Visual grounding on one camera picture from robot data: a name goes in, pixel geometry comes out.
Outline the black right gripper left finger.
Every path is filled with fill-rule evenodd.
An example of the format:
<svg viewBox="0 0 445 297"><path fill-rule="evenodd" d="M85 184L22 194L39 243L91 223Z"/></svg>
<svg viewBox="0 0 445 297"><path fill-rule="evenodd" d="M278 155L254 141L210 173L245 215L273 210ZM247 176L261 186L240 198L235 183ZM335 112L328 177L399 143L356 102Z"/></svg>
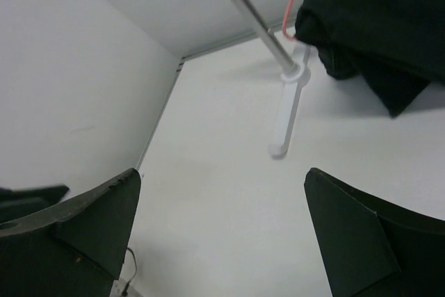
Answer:
<svg viewBox="0 0 445 297"><path fill-rule="evenodd" d="M66 185L1 190L2 296L109 296L140 195L130 168L66 199Z"/></svg>

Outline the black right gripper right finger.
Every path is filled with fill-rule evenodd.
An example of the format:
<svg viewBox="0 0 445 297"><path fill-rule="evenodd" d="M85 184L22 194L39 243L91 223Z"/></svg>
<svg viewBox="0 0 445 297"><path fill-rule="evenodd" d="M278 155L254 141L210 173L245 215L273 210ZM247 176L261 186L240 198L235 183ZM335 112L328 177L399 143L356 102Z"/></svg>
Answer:
<svg viewBox="0 0 445 297"><path fill-rule="evenodd" d="M304 190L333 296L443 296L444 222L312 168Z"/></svg>

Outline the black trousers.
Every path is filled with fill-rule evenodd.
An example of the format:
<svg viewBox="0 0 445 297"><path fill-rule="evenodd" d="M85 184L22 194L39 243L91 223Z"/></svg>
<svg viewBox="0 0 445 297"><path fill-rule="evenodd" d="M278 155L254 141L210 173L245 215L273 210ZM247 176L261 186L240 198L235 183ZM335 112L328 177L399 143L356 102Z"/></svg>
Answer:
<svg viewBox="0 0 445 297"><path fill-rule="evenodd" d="M362 77L393 118L444 82L444 0L304 0L295 28L329 76Z"/></svg>

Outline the pink wire hanger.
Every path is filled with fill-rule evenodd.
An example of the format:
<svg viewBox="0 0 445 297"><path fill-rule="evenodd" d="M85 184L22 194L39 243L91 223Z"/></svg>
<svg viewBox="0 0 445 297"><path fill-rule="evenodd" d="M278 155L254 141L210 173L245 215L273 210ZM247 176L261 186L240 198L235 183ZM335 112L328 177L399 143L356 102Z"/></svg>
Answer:
<svg viewBox="0 0 445 297"><path fill-rule="evenodd" d="M284 16L283 16L283 20L282 20L282 27L281 27L283 36L287 40L290 40L290 41L297 40L295 35L291 35L287 31L287 22L289 20L289 17L290 17L290 14L291 14L291 9L293 7L294 2L295 2L295 0L288 0L288 3L286 5L286 9L284 11Z"/></svg>

